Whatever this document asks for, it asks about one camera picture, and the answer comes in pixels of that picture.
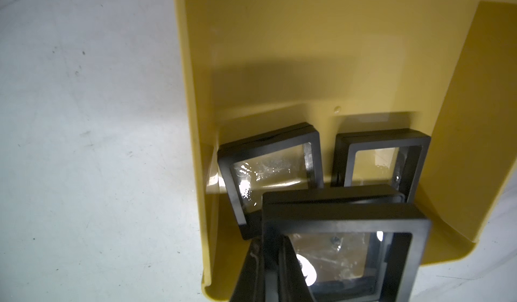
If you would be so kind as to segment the olive three-drawer cabinet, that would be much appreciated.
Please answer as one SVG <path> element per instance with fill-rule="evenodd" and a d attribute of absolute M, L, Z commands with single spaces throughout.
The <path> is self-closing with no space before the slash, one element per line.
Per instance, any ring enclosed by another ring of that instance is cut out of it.
<path fill-rule="evenodd" d="M 476 248 L 516 170 L 516 0 L 175 0 L 207 299 L 248 249 L 219 187 L 223 143 L 299 122 L 331 177 L 340 132 L 431 136 L 424 265 Z"/>

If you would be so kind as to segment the black brooch box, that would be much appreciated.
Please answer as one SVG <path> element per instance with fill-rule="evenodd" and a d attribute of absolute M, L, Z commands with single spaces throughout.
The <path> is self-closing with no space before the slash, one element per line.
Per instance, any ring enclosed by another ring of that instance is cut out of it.
<path fill-rule="evenodd" d="M 432 222 L 387 185 L 263 195 L 265 301 L 289 237 L 314 301 L 408 301 Z"/>
<path fill-rule="evenodd" d="M 398 148 L 390 185 L 405 195 L 406 202 L 413 202 L 431 140 L 431 136 L 410 128 L 340 133 L 335 139 L 331 186 L 352 185 L 358 152 Z"/>
<path fill-rule="evenodd" d="M 307 122 L 226 143 L 218 166 L 244 240 L 261 234 L 266 192 L 324 186 L 320 134 Z"/>

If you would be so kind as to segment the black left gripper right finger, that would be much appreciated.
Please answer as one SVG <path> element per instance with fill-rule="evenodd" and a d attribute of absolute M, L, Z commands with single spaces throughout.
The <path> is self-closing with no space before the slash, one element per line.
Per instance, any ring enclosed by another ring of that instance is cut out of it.
<path fill-rule="evenodd" d="M 283 236 L 280 247 L 280 301 L 313 302 L 293 245 Z"/>

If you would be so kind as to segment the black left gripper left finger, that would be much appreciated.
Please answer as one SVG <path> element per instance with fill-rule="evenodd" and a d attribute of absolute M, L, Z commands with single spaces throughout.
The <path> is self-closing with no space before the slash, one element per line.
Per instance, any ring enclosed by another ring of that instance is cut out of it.
<path fill-rule="evenodd" d="M 230 302 L 262 302 L 265 300 L 264 258 L 261 238 L 250 242 L 240 276 Z"/>

